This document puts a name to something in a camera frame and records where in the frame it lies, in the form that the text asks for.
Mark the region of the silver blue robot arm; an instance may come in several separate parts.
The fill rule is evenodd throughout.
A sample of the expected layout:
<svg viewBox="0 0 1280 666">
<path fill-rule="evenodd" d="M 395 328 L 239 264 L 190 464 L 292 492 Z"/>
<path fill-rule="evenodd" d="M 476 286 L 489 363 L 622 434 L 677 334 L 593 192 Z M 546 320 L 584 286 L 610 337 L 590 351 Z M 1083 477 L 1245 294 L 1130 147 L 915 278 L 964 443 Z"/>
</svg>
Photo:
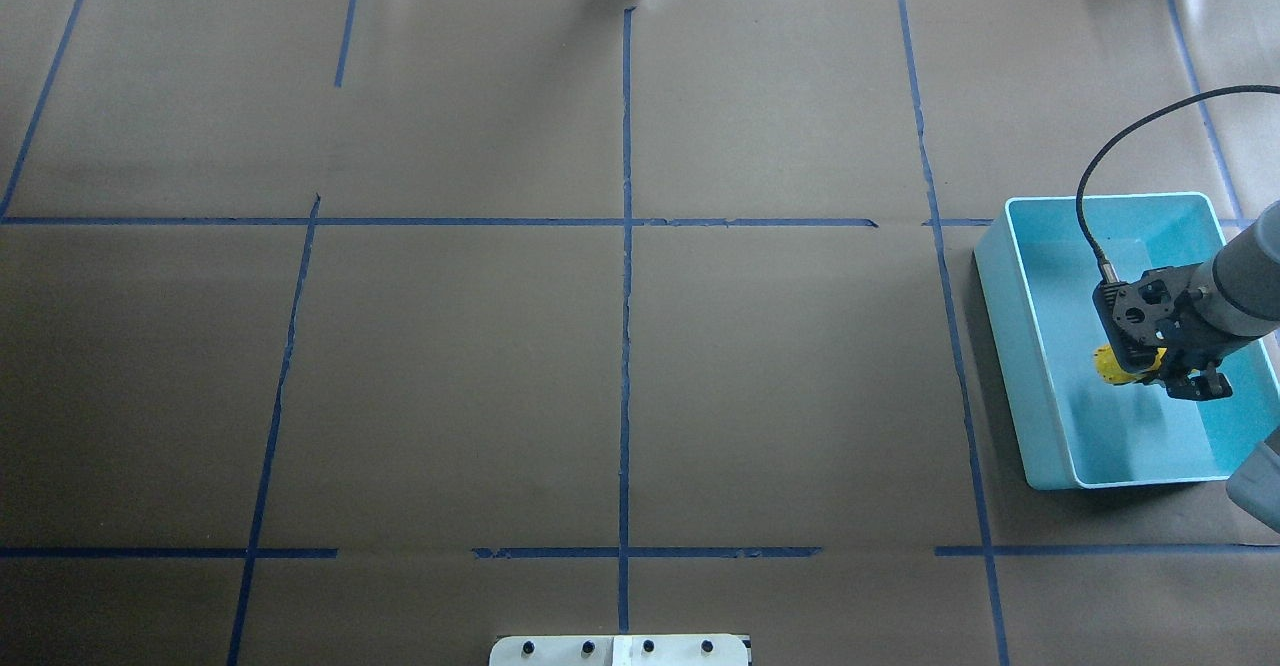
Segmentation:
<svg viewBox="0 0 1280 666">
<path fill-rule="evenodd" d="M 1082 228 L 1100 283 L 1092 302 L 1107 343 L 1093 368 L 1110 386 L 1160 384 L 1174 400 L 1233 396 L 1222 361 L 1277 330 L 1279 205 L 1203 263 L 1121 280 L 1088 227 Z"/>
</svg>

